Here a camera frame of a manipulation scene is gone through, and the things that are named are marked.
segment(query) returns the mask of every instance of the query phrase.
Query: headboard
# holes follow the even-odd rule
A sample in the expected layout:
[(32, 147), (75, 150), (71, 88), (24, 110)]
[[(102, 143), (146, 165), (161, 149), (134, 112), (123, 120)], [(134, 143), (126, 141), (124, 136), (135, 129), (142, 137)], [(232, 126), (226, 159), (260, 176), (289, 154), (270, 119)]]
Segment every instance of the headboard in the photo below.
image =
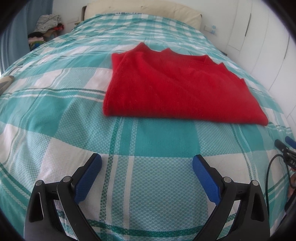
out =
[(182, 4), (162, 0), (99, 0), (82, 7), (81, 20), (112, 12), (136, 12), (172, 18), (198, 30), (202, 21), (200, 12)]

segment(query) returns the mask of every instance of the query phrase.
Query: silver screw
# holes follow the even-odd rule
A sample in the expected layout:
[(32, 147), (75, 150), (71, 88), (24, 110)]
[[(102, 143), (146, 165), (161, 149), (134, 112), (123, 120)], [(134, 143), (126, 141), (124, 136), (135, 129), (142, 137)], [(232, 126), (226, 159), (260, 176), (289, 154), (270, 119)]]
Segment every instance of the silver screw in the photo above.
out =
[(254, 186), (258, 186), (258, 185), (259, 185), (259, 182), (256, 181), (256, 180), (253, 180), (253, 181), (252, 181), (252, 184), (253, 184)]
[(67, 183), (71, 180), (71, 177), (70, 176), (66, 176), (63, 178), (63, 182)]
[(35, 183), (36, 186), (40, 186), (41, 184), (42, 184), (42, 180), (38, 180), (38, 181)]
[(226, 183), (230, 183), (232, 181), (230, 177), (224, 177), (223, 180)]

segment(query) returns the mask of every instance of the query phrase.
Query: bedspread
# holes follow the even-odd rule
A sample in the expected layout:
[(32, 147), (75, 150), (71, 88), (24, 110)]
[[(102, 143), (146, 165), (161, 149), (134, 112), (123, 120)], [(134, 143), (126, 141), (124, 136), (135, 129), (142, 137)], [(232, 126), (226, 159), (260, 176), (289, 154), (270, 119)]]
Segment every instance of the bedspread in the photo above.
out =
[[(223, 62), (244, 78), (268, 125), (104, 116), (111, 54), (140, 42), (156, 51), (207, 54)], [(80, 207), (102, 240), (192, 240), (215, 206), (192, 170), (192, 157), (202, 154), (236, 182), (256, 179), (265, 193), (267, 166), (277, 154), (274, 140), (293, 137), (260, 83), (199, 31), (168, 18), (97, 15), (25, 55), (3, 75), (12, 70), (15, 81), (0, 96), (0, 207), (20, 233), (34, 183), (72, 175), (96, 152), (102, 170)], [(287, 187), (285, 166), (275, 161), (269, 179), (273, 230), (283, 216)], [(73, 235), (58, 203), (57, 208)], [(221, 237), (237, 208), (235, 202)]]

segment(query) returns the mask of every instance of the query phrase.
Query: blue curtain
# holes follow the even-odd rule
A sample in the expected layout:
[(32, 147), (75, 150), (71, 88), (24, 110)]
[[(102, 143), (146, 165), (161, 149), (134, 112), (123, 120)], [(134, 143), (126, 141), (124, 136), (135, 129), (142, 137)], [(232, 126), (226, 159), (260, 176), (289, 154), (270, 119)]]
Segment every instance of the blue curtain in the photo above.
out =
[(53, 0), (31, 0), (15, 16), (0, 37), (0, 71), (30, 52), (28, 34), (35, 29), (41, 15), (52, 13)]

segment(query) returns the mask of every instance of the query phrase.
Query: folded red sweater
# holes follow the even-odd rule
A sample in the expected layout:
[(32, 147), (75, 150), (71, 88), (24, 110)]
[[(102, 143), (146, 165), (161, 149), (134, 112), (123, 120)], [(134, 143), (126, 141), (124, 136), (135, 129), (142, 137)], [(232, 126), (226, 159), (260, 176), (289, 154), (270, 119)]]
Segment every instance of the folded red sweater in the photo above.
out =
[(209, 56), (188, 56), (144, 43), (112, 54), (107, 116), (161, 117), (267, 125), (245, 81)]

